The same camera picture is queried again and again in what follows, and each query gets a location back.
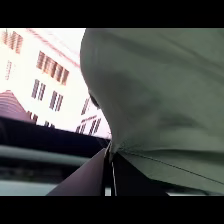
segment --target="building facade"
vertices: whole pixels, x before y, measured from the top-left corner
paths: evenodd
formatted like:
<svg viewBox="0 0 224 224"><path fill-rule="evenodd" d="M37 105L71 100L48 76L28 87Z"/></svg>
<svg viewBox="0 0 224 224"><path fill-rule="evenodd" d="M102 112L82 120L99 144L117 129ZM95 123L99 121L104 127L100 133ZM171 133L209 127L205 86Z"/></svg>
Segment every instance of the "building facade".
<svg viewBox="0 0 224 224"><path fill-rule="evenodd" d="M102 111L89 99L77 55L42 29L1 28L0 35L0 93L12 91L38 125L109 137Z"/></svg>

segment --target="green fabric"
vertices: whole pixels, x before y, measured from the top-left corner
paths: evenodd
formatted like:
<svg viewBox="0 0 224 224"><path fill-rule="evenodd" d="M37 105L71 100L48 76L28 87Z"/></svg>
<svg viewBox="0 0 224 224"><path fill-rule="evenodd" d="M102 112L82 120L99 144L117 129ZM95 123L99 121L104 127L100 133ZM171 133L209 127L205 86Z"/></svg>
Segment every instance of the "green fabric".
<svg viewBox="0 0 224 224"><path fill-rule="evenodd" d="M224 193L224 29L87 29L81 69L111 153L150 178Z"/></svg>

